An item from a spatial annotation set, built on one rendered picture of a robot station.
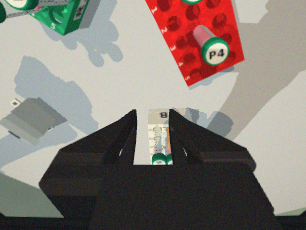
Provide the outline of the red block with round holes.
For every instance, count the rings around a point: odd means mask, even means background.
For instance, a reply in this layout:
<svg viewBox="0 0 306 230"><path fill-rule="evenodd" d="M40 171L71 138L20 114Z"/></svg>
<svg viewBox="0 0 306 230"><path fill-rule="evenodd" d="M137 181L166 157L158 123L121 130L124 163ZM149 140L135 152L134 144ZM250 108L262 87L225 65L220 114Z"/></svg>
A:
<svg viewBox="0 0 306 230"><path fill-rule="evenodd" d="M231 0L202 0L197 6L188 5L182 0L145 1L187 86L244 60ZM198 25L204 25L229 45L229 55L223 63L211 66L202 58L201 47L193 36L193 30Z"/></svg>

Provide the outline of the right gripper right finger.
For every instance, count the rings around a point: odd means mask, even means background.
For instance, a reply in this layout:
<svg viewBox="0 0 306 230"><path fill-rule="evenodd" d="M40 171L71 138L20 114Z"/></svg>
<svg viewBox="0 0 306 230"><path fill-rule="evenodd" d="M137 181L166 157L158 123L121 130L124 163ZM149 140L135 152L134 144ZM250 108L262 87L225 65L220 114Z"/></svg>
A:
<svg viewBox="0 0 306 230"><path fill-rule="evenodd" d="M173 164L245 164L255 171L256 162L247 148L187 120L173 109L169 109L168 124Z"/></svg>

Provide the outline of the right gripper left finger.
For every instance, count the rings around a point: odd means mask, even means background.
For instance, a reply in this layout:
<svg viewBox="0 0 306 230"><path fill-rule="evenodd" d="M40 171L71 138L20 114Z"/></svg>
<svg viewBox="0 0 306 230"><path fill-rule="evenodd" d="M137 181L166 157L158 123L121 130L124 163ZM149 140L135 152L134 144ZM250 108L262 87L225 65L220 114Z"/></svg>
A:
<svg viewBox="0 0 306 230"><path fill-rule="evenodd" d="M133 109L118 121L61 148L51 164L98 162L103 165L133 165L136 137L137 111Z"/></svg>

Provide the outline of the green tube rack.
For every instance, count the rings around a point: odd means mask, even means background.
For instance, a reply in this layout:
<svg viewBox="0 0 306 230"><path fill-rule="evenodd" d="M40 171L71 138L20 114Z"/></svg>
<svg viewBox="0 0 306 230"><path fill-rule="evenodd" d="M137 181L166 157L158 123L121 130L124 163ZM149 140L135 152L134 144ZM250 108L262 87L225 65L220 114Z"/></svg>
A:
<svg viewBox="0 0 306 230"><path fill-rule="evenodd" d="M88 3L89 0L70 0L66 5L43 6L41 11L29 15L64 36L78 30Z"/></svg>

